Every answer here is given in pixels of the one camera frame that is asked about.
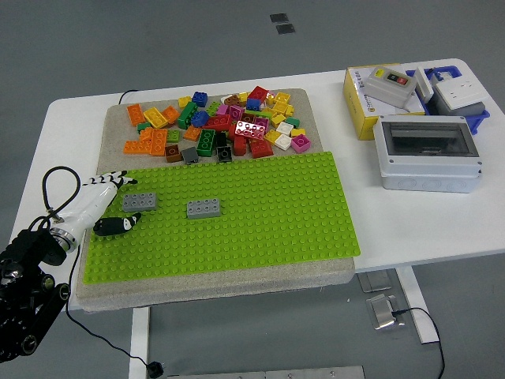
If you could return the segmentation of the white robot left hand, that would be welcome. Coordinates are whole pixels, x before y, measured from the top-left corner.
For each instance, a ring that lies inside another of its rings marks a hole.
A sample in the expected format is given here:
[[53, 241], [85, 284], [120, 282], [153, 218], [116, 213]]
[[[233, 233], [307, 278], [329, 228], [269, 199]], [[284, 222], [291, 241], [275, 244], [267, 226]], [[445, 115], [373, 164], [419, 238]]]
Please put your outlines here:
[[141, 218], [139, 212], [129, 217], [102, 218], [124, 184], [137, 184], [126, 176], [127, 171], [113, 171], [91, 177], [80, 188], [75, 200], [60, 214], [61, 223], [54, 224], [50, 233], [65, 251], [76, 249], [88, 229], [98, 236], [111, 236], [131, 230]]

